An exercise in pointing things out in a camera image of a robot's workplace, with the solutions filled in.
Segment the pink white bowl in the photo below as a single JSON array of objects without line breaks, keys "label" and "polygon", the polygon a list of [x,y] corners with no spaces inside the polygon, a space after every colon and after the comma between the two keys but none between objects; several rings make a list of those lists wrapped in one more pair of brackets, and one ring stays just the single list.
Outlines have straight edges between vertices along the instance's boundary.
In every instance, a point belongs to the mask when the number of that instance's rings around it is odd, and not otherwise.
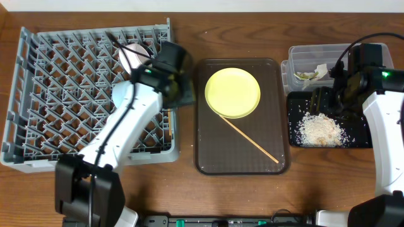
[{"label": "pink white bowl", "polygon": [[119,61],[124,70],[128,74],[131,74],[131,70],[137,69],[141,64],[144,64],[150,57],[150,54],[140,44],[129,44],[126,47],[137,52],[136,54],[127,49],[119,50]]}]

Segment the wooden chopstick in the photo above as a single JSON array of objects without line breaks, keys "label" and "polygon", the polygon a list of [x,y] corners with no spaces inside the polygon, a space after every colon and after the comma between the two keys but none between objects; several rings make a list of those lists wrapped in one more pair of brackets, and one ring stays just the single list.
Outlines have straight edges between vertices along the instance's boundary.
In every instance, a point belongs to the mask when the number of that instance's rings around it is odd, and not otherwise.
[{"label": "wooden chopstick", "polygon": [[255,141],[253,141],[247,134],[245,134],[244,132],[242,132],[239,128],[237,128],[234,124],[232,124],[230,121],[228,121],[225,117],[222,117],[221,115],[219,115],[220,118],[226,122],[229,126],[231,126],[231,128],[233,128],[236,132],[238,132],[241,136],[243,136],[245,139],[247,139],[252,145],[254,145],[255,147],[257,147],[262,153],[264,153],[267,157],[269,157],[272,161],[274,161],[275,163],[279,163],[279,161],[272,156],[271,154],[269,154],[269,152],[267,152],[265,149],[263,149],[258,143],[256,143]]},{"label": "wooden chopstick", "polygon": [[171,127],[171,109],[167,110],[167,117],[168,117],[168,125],[169,125],[169,136],[172,136],[172,127]]}]

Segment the light blue small plate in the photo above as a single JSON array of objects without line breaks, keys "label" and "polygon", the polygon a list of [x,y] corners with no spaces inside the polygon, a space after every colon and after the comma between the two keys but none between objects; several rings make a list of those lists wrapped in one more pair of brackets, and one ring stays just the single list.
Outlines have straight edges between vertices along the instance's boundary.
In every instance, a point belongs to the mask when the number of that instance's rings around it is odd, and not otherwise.
[{"label": "light blue small plate", "polygon": [[126,94],[128,83],[126,81],[117,83],[112,89],[112,101],[116,108],[121,106],[121,103]]}]

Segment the green snack wrapper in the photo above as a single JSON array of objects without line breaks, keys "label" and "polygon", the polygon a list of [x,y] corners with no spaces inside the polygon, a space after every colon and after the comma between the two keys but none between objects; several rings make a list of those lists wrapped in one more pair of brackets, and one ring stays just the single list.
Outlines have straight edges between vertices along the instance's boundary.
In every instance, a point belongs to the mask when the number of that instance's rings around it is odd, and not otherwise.
[{"label": "green snack wrapper", "polygon": [[300,80],[311,80],[317,76],[317,73],[301,73],[301,72],[296,72],[294,73],[294,76]]}]

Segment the yellow round plate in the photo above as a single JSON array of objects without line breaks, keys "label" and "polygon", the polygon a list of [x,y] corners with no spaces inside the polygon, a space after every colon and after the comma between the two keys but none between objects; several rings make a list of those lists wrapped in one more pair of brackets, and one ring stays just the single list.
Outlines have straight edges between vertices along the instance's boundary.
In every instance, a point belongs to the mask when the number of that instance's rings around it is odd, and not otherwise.
[{"label": "yellow round plate", "polygon": [[229,67],[215,72],[206,82],[205,100],[218,115],[239,119],[251,114],[261,99],[257,79],[249,72]]}]

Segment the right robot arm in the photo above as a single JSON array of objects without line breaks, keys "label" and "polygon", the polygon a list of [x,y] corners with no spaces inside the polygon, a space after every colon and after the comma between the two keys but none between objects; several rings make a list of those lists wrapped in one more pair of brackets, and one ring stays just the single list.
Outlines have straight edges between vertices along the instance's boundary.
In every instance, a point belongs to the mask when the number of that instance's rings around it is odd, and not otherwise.
[{"label": "right robot arm", "polygon": [[349,212],[321,210],[316,226],[403,226],[403,71],[383,64],[379,44],[352,43],[330,71],[333,87],[313,91],[309,111],[363,114],[376,164],[375,197]]}]

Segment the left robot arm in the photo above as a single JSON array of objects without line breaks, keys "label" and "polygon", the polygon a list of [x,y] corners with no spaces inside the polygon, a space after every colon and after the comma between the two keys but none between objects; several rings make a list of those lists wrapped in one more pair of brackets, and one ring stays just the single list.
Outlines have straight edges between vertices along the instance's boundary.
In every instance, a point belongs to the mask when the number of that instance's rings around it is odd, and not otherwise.
[{"label": "left robot arm", "polygon": [[194,101],[186,49],[164,42],[156,58],[131,68],[131,79],[106,125],[76,156],[63,155],[55,169],[55,210],[87,226],[136,226],[126,207],[120,174],[148,123],[163,108]]}]

